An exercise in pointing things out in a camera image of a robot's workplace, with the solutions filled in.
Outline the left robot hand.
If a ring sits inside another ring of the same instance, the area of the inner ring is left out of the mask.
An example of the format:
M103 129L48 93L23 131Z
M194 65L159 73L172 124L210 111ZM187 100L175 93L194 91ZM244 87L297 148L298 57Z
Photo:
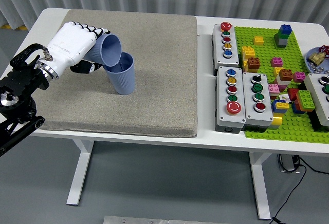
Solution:
M83 58L99 37L109 33L107 29L79 22L65 23L43 49L44 57L39 59L39 67L54 79L59 78L68 67L73 72L91 73L101 65L85 61Z

